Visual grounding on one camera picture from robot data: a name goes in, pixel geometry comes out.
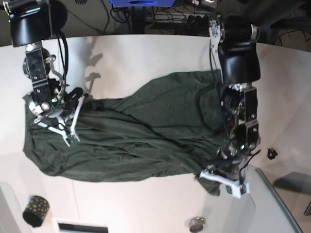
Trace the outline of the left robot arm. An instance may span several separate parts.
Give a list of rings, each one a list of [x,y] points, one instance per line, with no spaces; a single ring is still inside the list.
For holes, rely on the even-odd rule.
[[[252,85],[260,79],[256,43],[260,29],[239,16],[209,16],[212,50],[218,54],[222,82],[221,105],[225,128],[229,135],[230,158],[239,162],[253,158],[252,151],[260,143],[257,120],[257,89]]]

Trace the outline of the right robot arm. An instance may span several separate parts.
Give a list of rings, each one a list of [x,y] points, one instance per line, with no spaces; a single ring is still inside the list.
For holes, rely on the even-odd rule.
[[[59,0],[5,0],[2,9],[9,17],[12,46],[25,47],[23,71],[33,87],[26,101],[34,124],[47,118],[76,119],[85,97],[81,88],[66,92],[69,51],[61,31],[68,18],[66,6]],[[63,74],[54,68],[55,55],[42,45],[54,35],[64,44]]]

